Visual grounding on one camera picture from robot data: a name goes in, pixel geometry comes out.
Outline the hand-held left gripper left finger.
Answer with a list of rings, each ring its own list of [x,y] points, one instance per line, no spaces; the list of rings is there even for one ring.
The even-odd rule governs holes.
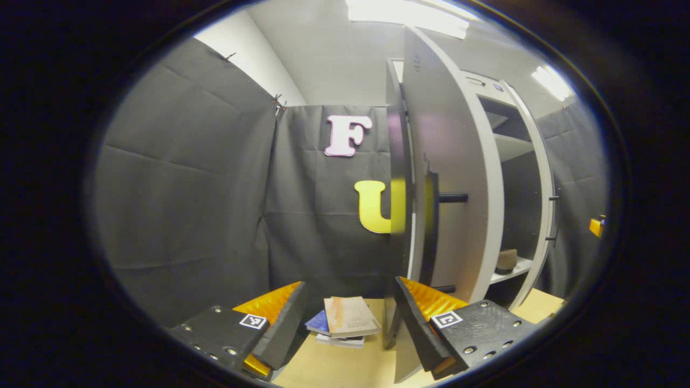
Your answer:
[[[287,363],[307,300],[298,281],[236,307],[212,306],[168,333],[225,371],[269,382]]]

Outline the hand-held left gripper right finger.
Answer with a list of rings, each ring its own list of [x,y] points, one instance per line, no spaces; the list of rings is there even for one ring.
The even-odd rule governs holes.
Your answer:
[[[490,300],[464,302],[402,276],[394,298],[422,369],[435,380],[488,363],[540,328]]]

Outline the grey shoe cabinet door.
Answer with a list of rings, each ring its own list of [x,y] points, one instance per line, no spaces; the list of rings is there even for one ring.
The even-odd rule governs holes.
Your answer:
[[[433,279],[455,297],[485,298],[503,234],[503,177],[493,131],[478,96],[453,59],[421,29],[405,29],[403,93],[416,169],[438,175],[439,192],[464,192],[439,206]]]
[[[527,276],[519,292],[517,293],[515,300],[508,308],[511,312],[515,312],[515,310],[525,302],[528,294],[532,292],[532,289],[538,280],[546,262],[550,249],[550,243],[555,241],[555,237],[552,236],[551,233],[554,230],[555,204],[557,203],[557,199],[552,199],[552,197],[555,195],[554,175],[550,169],[549,158],[541,132],[539,131],[532,114],[528,110],[527,105],[522,98],[520,98],[517,91],[505,80],[500,80],[500,85],[505,89],[507,95],[512,99],[518,113],[520,113],[520,118],[522,118],[526,125],[526,130],[530,136],[533,150],[535,152],[540,177],[541,218],[538,241],[535,248],[535,253],[533,254],[532,265],[528,270]]]

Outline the brown fuzzy shoe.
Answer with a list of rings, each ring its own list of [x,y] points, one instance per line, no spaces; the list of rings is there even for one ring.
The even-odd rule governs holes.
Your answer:
[[[513,248],[500,251],[494,272],[501,275],[510,274],[517,267],[517,262],[517,249]]]

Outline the grey shoe cabinet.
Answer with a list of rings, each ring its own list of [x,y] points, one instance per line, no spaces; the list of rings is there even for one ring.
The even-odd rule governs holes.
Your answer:
[[[403,93],[404,59],[392,59],[390,64],[394,80],[397,81],[395,106],[399,108],[405,145],[403,155],[408,167],[405,173],[406,220],[411,257],[407,274],[411,280],[450,289],[455,295],[454,285],[447,280],[433,279],[438,248],[439,206],[466,202],[468,196],[464,192],[439,192],[438,175],[429,170],[421,174],[416,169],[411,124]],[[526,125],[500,81],[461,71],[470,89],[480,99],[499,152],[505,200],[499,252],[514,248],[518,255],[517,267],[512,273],[501,275],[493,272],[485,297],[502,302],[503,306],[509,308],[527,277],[538,241],[541,218],[538,166]]]

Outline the blue book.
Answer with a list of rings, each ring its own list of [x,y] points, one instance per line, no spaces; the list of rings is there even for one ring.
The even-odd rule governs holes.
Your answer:
[[[324,309],[318,312],[318,314],[314,315],[304,325],[308,331],[312,331],[323,336],[330,336],[328,319]]]

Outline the small ceiling light panel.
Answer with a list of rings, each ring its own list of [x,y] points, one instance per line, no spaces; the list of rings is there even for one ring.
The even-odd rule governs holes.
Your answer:
[[[532,77],[559,102],[565,102],[575,95],[571,86],[549,65],[538,66],[532,72]]]

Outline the black backdrop cloth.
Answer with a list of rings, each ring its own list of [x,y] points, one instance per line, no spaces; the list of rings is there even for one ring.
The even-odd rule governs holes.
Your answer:
[[[327,44],[351,99],[284,108],[201,40],[147,69],[107,125],[93,211],[106,260],[136,304],[172,327],[204,308],[304,281],[386,298],[407,274],[408,171],[390,60],[405,31]]]

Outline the large ceiling light panel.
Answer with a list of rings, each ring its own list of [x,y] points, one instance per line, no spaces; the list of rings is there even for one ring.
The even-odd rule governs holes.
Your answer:
[[[345,0],[351,22],[411,25],[465,39],[476,15],[446,0]]]

